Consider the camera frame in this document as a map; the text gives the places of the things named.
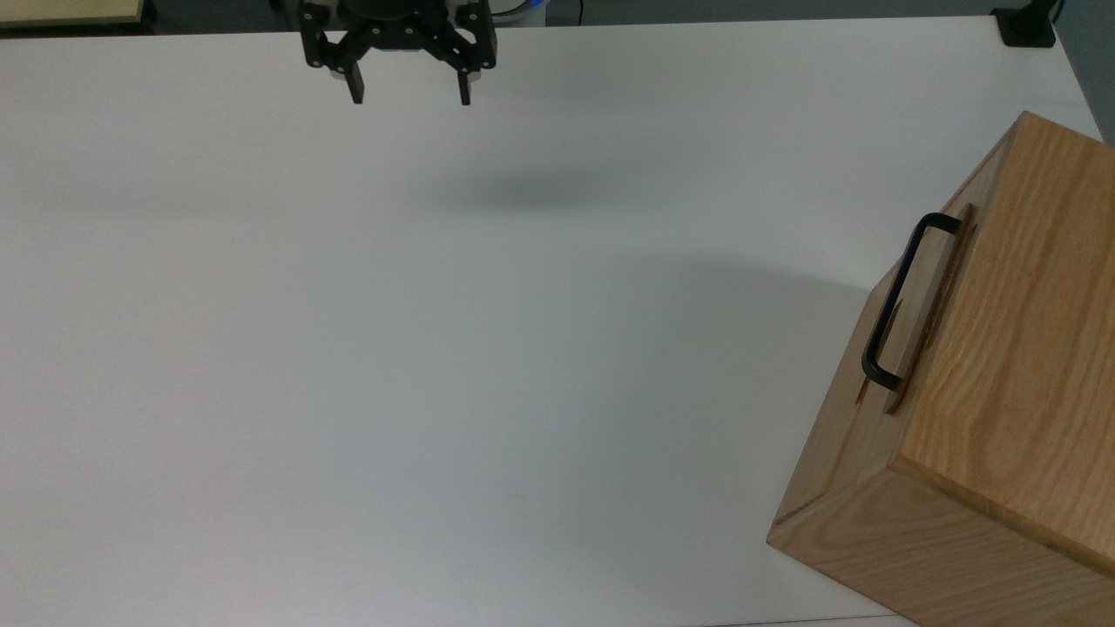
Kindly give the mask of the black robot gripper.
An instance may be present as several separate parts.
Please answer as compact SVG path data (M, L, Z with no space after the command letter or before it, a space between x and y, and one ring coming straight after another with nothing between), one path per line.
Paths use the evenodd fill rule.
M365 80L351 54L368 49L410 51L433 44L456 71L459 102L471 106L471 84L497 66L497 29L488 3L465 1L339 1L334 15L345 27L339 44L327 39L331 10L301 6L301 44L307 66L328 68L343 80L353 104L365 102Z

